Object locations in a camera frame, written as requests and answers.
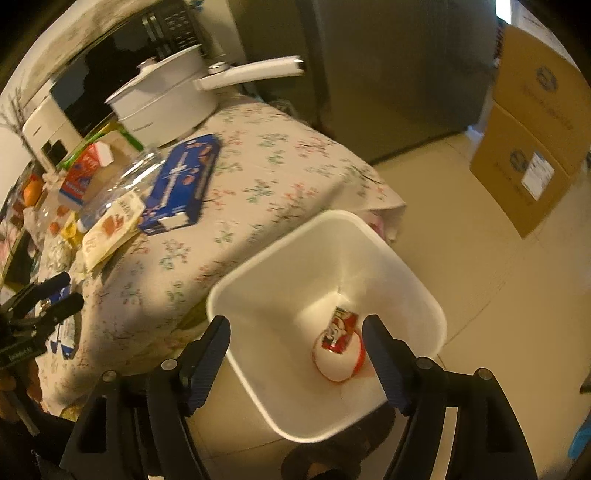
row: refrigerator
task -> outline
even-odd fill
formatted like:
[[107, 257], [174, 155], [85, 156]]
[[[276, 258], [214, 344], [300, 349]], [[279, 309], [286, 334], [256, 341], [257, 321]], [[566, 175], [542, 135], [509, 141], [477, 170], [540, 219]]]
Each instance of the refrigerator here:
[[493, 78], [494, 0], [229, 0], [249, 61], [302, 55], [263, 100], [369, 163], [477, 123]]

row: white plastic container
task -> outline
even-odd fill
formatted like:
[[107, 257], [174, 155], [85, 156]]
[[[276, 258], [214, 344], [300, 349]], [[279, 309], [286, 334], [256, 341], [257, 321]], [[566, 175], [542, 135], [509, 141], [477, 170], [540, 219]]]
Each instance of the white plastic container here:
[[385, 401], [369, 359], [334, 384], [312, 347], [336, 306], [371, 313], [416, 356], [434, 358], [446, 337], [437, 301], [400, 257], [356, 215], [332, 210], [299, 227], [221, 279], [207, 315], [232, 326], [228, 358], [269, 425], [300, 443], [344, 430]]

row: tablecloth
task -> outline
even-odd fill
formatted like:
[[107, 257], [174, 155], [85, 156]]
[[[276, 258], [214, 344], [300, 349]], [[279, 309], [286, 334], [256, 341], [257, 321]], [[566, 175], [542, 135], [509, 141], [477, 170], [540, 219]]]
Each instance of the tablecloth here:
[[[371, 166], [307, 125], [232, 95], [192, 137], [205, 133], [223, 146], [199, 222], [142, 233], [87, 276], [74, 358], [58, 351], [37, 359], [52, 413], [87, 394], [108, 369], [141, 372], [178, 354], [203, 329], [199, 306], [211, 286], [322, 210], [379, 212], [386, 235], [395, 235], [404, 202]], [[64, 268], [56, 255], [65, 246], [47, 245], [40, 279]], [[76, 259], [74, 276], [82, 268]]]

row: tile floor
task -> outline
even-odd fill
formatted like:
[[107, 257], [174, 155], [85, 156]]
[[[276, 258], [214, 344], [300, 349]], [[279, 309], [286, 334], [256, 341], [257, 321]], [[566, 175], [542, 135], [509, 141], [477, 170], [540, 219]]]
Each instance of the tile floor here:
[[[591, 395], [578, 393], [591, 367], [591, 174], [521, 239], [469, 171], [477, 140], [468, 132], [377, 165], [408, 203], [394, 249], [445, 311], [439, 360], [453, 371], [492, 370], [540, 477], [561, 478], [591, 407]], [[210, 399], [190, 427], [213, 480], [279, 480], [294, 444], [267, 426], [228, 364]], [[455, 414], [448, 411], [433, 480], [445, 477]], [[381, 478], [403, 428], [397, 422], [363, 462], [362, 480]]]

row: black clamp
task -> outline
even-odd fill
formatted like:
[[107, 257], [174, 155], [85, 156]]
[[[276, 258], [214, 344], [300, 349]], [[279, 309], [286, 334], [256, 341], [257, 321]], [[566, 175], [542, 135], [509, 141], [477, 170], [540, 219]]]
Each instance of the black clamp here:
[[446, 408], [458, 407], [448, 480], [537, 480], [523, 431], [490, 370], [464, 375], [416, 358], [377, 315], [365, 319], [363, 341], [388, 402], [409, 417], [385, 479], [430, 479]]
[[147, 374], [103, 373], [66, 446], [60, 466], [39, 460], [44, 480], [209, 480], [185, 417], [203, 406], [230, 344], [216, 316], [201, 339]]

